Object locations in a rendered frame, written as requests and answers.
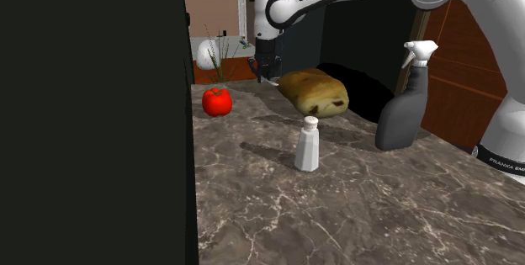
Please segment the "orange low cabinet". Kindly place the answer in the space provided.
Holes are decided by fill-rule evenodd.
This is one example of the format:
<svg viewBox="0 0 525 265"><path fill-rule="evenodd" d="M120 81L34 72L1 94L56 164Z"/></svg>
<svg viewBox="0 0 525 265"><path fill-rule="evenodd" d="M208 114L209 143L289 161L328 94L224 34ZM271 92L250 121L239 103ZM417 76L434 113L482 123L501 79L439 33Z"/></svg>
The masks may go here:
<svg viewBox="0 0 525 265"><path fill-rule="evenodd" d="M252 73L247 57L226 58L222 61L225 67L225 80L227 82L256 79ZM193 61L194 83L205 84L218 82L215 70L201 70L198 68L196 61Z"/></svg>

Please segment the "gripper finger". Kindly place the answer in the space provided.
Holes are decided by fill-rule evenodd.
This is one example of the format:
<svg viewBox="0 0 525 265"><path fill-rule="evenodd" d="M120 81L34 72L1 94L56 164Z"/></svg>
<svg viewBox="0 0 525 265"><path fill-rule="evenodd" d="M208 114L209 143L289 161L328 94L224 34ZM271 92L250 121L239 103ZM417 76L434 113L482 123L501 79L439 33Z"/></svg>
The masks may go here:
<svg viewBox="0 0 525 265"><path fill-rule="evenodd" d="M276 73L281 69L282 59L280 56L276 56L271 63L268 64L265 71L265 81L272 86L277 87Z"/></svg>
<svg viewBox="0 0 525 265"><path fill-rule="evenodd" d="M257 82L261 83L262 82L262 76L261 76L261 72L260 72L260 69L259 69L259 66L258 66L257 59L255 57L249 57L247 59L247 62L248 62L248 65L250 67L251 72L257 77Z"/></svg>

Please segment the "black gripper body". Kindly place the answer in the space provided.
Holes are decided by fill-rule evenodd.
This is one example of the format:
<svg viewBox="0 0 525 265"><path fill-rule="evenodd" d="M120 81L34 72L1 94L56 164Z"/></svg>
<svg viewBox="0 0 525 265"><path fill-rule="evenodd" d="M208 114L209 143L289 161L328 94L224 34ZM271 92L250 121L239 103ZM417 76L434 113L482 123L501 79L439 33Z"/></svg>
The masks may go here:
<svg viewBox="0 0 525 265"><path fill-rule="evenodd" d="M263 40L256 38L255 59L257 61L257 68L268 70L276 70L280 67L280 57L277 55L276 39Z"/></svg>

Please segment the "white salt shaker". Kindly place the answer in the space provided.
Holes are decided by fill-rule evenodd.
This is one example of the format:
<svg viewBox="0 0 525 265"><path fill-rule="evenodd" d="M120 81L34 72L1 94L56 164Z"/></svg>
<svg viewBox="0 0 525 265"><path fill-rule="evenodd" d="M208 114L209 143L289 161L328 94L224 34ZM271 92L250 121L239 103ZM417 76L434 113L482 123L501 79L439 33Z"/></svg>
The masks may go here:
<svg viewBox="0 0 525 265"><path fill-rule="evenodd" d="M303 172L313 172L319 167L319 130L317 125L318 119L316 117L304 117L294 159L294 166Z"/></svg>

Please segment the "brown wooden door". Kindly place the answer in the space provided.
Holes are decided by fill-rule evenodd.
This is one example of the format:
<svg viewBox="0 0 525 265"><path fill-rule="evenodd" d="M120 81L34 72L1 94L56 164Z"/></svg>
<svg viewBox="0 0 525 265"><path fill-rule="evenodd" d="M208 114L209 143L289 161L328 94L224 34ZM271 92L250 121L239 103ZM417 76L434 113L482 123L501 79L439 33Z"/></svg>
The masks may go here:
<svg viewBox="0 0 525 265"><path fill-rule="evenodd" d="M467 6L449 0L429 13L410 5L393 14L409 21L411 39L435 40L422 127L454 146L472 148L506 96L492 49Z"/></svg>

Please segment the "tall dark cabinet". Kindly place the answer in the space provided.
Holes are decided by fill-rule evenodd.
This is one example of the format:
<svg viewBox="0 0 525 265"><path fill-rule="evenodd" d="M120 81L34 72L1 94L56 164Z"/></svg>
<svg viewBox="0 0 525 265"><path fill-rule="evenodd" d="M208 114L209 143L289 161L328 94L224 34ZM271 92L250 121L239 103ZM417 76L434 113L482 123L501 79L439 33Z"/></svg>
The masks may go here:
<svg viewBox="0 0 525 265"><path fill-rule="evenodd" d="M0 265L199 265L183 0L0 0Z"/></svg>

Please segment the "white round vase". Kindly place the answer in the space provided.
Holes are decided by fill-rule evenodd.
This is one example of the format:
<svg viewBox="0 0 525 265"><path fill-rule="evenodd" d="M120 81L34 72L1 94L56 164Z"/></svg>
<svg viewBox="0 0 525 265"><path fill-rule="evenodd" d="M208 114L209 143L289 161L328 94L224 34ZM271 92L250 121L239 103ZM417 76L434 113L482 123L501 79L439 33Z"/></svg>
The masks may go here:
<svg viewBox="0 0 525 265"><path fill-rule="evenodd" d="M216 38L203 40L196 51L196 64L201 70L214 70L220 67L220 48Z"/></svg>

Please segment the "green grass plant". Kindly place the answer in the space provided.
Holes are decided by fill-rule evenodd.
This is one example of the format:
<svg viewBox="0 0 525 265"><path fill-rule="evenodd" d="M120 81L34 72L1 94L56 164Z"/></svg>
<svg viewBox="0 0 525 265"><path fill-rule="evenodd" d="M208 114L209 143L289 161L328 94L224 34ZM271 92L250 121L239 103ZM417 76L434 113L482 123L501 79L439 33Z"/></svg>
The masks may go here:
<svg viewBox="0 0 525 265"><path fill-rule="evenodd" d="M210 33L207 25L204 26L206 29L206 39L213 38ZM218 82L226 82L225 80L225 67L223 66L222 61L226 58L228 58L229 50L230 50L230 40L228 38L221 39L219 35L215 36L215 38L218 40L218 46L220 48L220 67L215 68L216 75L218 77Z"/></svg>

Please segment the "red bell pepper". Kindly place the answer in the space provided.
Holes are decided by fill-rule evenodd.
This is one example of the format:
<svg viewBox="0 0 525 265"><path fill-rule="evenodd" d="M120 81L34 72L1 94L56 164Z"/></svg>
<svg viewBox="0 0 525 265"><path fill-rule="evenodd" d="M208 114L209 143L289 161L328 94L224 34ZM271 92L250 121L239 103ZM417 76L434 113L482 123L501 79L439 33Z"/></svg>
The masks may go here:
<svg viewBox="0 0 525 265"><path fill-rule="evenodd" d="M232 99L229 91L225 88L211 88L206 90L202 97L204 112L211 116L224 116L232 110Z"/></svg>

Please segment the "grey spray bottle white nozzle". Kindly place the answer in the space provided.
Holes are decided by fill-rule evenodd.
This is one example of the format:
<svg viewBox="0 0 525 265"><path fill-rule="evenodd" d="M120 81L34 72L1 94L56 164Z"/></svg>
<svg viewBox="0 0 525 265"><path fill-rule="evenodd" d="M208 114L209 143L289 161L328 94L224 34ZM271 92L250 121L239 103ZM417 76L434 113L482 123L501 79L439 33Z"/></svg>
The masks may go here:
<svg viewBox="0 0 525 265"><path fill-rule="evenodd" d="M427 62L438 45L433 40L414 40L406 42L404 47L410 52L401 68L411 63L410 75L405 90L394 96L379 116L375 146L381 151L411 146L426 111Z"/></svg>

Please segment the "brown bread loaf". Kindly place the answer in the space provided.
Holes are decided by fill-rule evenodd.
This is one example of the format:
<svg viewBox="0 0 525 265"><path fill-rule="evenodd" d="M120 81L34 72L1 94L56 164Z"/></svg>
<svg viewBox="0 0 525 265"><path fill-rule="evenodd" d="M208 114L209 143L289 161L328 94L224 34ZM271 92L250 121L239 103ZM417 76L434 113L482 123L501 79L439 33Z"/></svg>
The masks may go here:
<svg viewBox="0 0 525 265"><path fill-rule="evenodd" d="M288 72L276 83L281 94L304 116L330 118L348 109L344 84L317 68Z"/></svg>

